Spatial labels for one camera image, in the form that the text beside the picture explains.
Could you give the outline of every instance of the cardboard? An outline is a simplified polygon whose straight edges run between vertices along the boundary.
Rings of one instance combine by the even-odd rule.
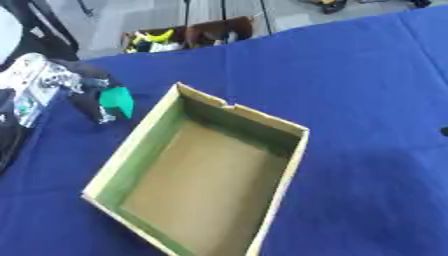
[[[177,84],[83,197],[168,255],[258,255],[308,136]]]

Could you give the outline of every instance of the blue table cover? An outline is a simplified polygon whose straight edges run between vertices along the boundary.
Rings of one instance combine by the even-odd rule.
[[[448,255],[448,7],[91,63],[130,89],[134,118],[52,104],[0,177],[0,255],[162,255],[80,192],[176,81],[311,129],[262,255]]]

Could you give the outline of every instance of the gray floor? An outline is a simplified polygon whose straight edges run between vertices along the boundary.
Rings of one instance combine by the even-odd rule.
[[[265,0],[274,32],[294,27],[321,24],[336,20],[372,16],[409,9],[404,0],[358,4],[349,0],[346,9],[332,15],[320,13],[317,6],[299,0]],[[48,0],[55,13],[79,40],[81,58],[114,55],[122,50],[122,32],[140,28],[163,28],[181,25],[184,21],[183,0],[85,0],[94,9],[86,17],[75,0]],[[190,22],[221,19],[221,0],[191,0]],[[226,0],[227,15],[255,16],[255,37],[267,35],[260,0]],[[434,5],[448,4],[435,0]]]

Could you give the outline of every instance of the metal stand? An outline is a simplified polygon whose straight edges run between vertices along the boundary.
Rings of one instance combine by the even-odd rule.
[[[266,4],[264,0],[260,0],[261,9],[263,10],[264,20],[266,22],[266,28],[268,29],[269,35],[272,35],[271,22],[269,22],[268,12],[266,10]]]
[[[226,0],[221,0],[221,15],[222,20],[224,21],[224,44],[227,44],[229,42],[229,25],[227,24],[227,8],[226,8]]]
[[[87,8],[86,4],[84,3],[84,0],[77,0],[79,6],[81,7],[82,12],[87,16],[87,17],[92,17],[93,16],[93,9],[92,8]]]

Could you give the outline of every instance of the clutter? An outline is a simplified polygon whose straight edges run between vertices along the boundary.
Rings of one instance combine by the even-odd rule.
[[[252,37],[253,19],[242,16],[226,21],[210,21],[191,26],[144,29],[124,33],[121,44],[125,53],[163,52],[214,46]]]
[[[128,90],[104,71],[84,63],[49,61],[38,53],[25,54],[0,73],[0,172],[13,161],[29,130],[61,90],[68,91],[73,105],[95,123],[132,116]]]
[[[171,42],[174,29],[168,29],[161,35],[142,34],[139,31],[134,33],[134,39],[126,48],[127,53],[136,52],[166,52],[179,50],[182,46],[177,42]]]
[[[258,255],[308,135],[178,83],[83,197],[167,255]]]

